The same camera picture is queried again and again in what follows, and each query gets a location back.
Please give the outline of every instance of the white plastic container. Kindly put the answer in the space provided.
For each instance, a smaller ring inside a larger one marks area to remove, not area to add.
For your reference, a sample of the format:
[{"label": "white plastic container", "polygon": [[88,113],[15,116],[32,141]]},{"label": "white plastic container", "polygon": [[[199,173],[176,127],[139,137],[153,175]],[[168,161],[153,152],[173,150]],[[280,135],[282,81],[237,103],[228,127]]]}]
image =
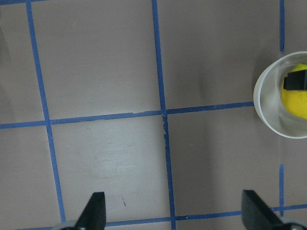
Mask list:
[{"label": "white plastic container", "polygon": [[307,51],[275,61],[260,75],[254,89],[254,105],[262,121],[275,133],[296,139],[307,138],[307,119],[294,116],[284,108],[280,88],[284,77],[298,63],[307,64]]}]

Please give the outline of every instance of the yellow ball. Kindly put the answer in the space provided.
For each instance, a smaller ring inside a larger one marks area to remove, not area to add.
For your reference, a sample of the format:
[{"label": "yellow ball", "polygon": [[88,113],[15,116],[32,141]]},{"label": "yellow ball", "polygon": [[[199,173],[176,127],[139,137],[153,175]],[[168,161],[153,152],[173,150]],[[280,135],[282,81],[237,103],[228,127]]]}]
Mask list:
[{"label": "yellow ball", "polygon": [[[292,72],[307,69],[306,64],[297,64]],[[307,91],[288,91],[281,87],[281,99],[284,107],[295,116],[307,119]]]}]

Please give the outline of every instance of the white bowl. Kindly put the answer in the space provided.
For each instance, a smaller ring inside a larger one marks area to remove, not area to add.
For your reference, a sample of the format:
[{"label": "white bowl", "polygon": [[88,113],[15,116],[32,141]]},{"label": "white bowl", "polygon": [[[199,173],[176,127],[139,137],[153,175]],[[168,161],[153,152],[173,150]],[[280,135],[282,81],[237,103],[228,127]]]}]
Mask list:
[{"label": "white bowl", "polygon": [[254,105],[261,120],[275,133],[287,138],[307,138],[307,119],[289,113],[283,106],[280,88],[284,77],[298,63],[307,64],[307,51],[275,61],[260,75],[254,89]]}]

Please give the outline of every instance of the black object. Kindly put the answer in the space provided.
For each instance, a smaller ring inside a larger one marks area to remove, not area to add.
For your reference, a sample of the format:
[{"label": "black object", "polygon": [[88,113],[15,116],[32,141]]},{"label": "black object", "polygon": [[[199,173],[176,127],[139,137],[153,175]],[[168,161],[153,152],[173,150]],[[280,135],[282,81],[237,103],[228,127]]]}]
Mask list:
[{"label": "black object", "polygon": [[61,230],[104,230],[106,226],[105,193],[93,193],[74,227]]},{"label": "black object", "polygon": [[242,221],[247,230],[307,230],[297,223],[284,224],[253,190],[243,190]]},{"label": "black object", "polygon": [[288,73],[283,80],[285,90],[307,90],[307,70]]}]

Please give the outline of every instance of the yellow fruit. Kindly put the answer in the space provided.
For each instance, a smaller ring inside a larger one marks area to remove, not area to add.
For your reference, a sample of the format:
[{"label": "yellow fruit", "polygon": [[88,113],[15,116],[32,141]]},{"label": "yellow fruit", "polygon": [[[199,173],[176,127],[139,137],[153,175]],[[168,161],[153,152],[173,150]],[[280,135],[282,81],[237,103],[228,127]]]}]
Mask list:
[{"label": "yellow fruit", "polygon": [[[306,64],[297,64],[292,72],[307,69]],[[307,91],[288,91],[281,87],[281,99],[284,107],[295,116],[307,119]]]}]

